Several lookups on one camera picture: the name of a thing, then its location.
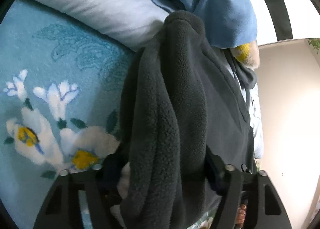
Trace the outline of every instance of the white fabric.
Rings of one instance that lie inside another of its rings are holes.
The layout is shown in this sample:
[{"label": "white fabric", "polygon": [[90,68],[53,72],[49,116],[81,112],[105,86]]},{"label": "white fabric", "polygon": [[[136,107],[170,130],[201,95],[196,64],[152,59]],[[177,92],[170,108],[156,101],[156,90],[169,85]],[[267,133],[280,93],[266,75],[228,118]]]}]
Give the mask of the white fabric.
[{"label": "white fabric", "polygon": [[36,0],[131,48],[144,47],[168,13],[151,0]]},{"label": "white fabric", "polygon": [[261,159],[263,156],[263,132],[261,121],[261,110],[258,94],[258,85],[256,84],[250,90],[251,104],[249,106],[250,126],[253,128],[254,136],[254,158]]},{"label": "white fabric", "polygon": [[127,227],[125,226],[124,220],[122,218],[122,215],[121,215],[120,205],[115,205],[115,206],[110,207],[110,212],[118,220],[119,225],[121,225],[121,227],[123,229],[127,229]]}]

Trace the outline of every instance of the blue floral blanket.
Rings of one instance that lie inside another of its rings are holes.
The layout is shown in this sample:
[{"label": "blue floral blanket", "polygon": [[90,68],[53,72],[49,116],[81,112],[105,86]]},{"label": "blue floral blanket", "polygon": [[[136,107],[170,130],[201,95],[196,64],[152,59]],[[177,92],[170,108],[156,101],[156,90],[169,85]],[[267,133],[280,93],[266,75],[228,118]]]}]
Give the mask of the blue floral blanket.
[{"label": "blue floral blanket", "polygon": [[118,147],[133,52],[68,16],[16,0],[0,25],[0,198],[31,229],[56,174]]}]

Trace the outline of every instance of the white bedsheet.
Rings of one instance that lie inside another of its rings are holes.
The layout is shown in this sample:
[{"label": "white bedsheet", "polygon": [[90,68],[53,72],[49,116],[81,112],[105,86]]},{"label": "white bedsheet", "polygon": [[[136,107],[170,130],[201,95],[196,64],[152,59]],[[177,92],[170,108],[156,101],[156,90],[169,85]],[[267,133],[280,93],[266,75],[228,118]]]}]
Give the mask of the white bedsheet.
[{"label": "white bedsheet", "polygon": [[144,47],[168,13],[151,0],[36,0],[131,48]]}]

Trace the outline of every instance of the yellow flower center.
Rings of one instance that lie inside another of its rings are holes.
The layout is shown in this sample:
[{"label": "yellow flower center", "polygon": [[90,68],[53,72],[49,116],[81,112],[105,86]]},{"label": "yellow flower center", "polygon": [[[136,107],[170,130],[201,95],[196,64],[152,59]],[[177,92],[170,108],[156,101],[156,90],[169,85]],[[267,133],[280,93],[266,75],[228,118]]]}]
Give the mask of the yellow flower center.
[{"label": "yellow flower center", "polygon": [[39,142],[35,133],[30,128],[23,126],[18,129],[17,139],[29,147]]},{"label": "yellow flower center", "polygon": [[76,166],[79,170],[84,170],[91,165],[97,163],[99,161],[99,157],[96,155],[83,151],[78,150],[77,153],[73,156],[72,163]]}]

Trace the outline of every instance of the person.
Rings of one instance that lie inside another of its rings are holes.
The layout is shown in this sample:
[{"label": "person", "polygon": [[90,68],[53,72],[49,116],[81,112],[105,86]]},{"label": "person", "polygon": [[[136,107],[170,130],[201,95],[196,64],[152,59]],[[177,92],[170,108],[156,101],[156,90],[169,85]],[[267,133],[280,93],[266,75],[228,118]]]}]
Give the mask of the person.
[{"label": "person", "polygon": [[[240,228],[243,227],[244,219],[245,219],[245,210],[246,205],[241,204],[238,208],[238,215],[236,217],[236,224],[239,225]],[[200,229],[210,229],[213,222],[213,218],[210,217],[208,220],[204,221],[200,225]]]}]

